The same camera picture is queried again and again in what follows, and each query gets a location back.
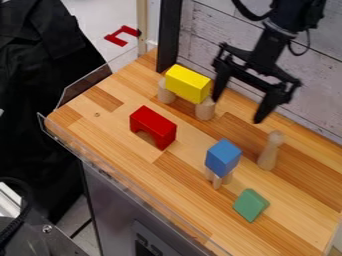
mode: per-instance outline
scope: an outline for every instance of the red tape mark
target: red tape mark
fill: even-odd
[[[128,26],[122,26],[118,31],[114,32],[111,35],[106,35],[105,39],[108,40],[109,42],[112,42],[113,44],[119,45],[121,47],[124,47],[128,42],[117,38],[118,35],[121,33],[126,33],[134,37],[139,37],[140,36],[140,31],[137,29],[130,28]]]

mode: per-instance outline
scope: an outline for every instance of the blue cube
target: blue cube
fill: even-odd
[[[239,163],[242,151],[226,139],[220,140],[207,152],[205,165],[223,178]]]

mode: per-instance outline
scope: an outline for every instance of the red block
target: red block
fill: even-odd
[[[128,26],[122,26],[118,31],[114,32],[111,35],[106,35],[105,39],[108,40],[109,42],[112,42],[114,44],[117,44],[121,47],[124,47],[126,44],[128,44],[126,41],[118,38],[117,36],[120,35],[121,33],[126,33],[131,36],[139,37],[140,36],[140,31],[137,29],[130,28]]]
[[[146,106],[130,116],[130,123],[132,132],[147,132],[160,150],[167,148],[176,139],[177,125]]]

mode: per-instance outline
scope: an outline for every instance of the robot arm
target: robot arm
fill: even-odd
[[[291,40],[297,37],[298,32],[317,28],[323,18],[326,0],[274,0],[272,10],[263,16],[250,12],[240,0],[233,0],[233,3],[246,18],[253,21],[264,19],[265,30],[253,51],[241,50],[227,43],[220,44],[220,51],[212,64],[217,72],[212,98],[218,101],[231,77],[253,86],[265,93],[254,116],[254,122],[260,123],[277,106],[289,103],[296,89],[302,85],[299,79],[286,73],[276,62],[286,46],[293,54],[299,55],[293,52]],[[244,64],[236,64],[234,58],[243,60]],[[269,84],[248,73],[249,69],[275,77],[279,83]]]

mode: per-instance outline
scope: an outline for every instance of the screw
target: screw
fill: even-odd
[[[51,231],[52,231],[52,226],[50,226],[50,225],[44,225],[42,231],[43,231],[43,233],[45,233],[45,234],[49,234],[49,233],[51,233]]]

